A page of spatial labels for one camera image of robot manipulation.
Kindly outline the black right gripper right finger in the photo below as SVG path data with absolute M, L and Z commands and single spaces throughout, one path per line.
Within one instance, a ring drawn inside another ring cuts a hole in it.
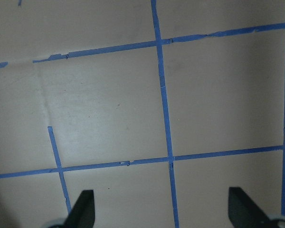
M 271 220 L 240 188 L 228 189 L 228 218 L 234 228 L 270 228 Z

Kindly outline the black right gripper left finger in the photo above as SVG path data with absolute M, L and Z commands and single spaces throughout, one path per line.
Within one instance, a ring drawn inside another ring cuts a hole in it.
M 92 228 L 95 223 L 93 190 L 83 190 L 64 222 L 65 228 Z

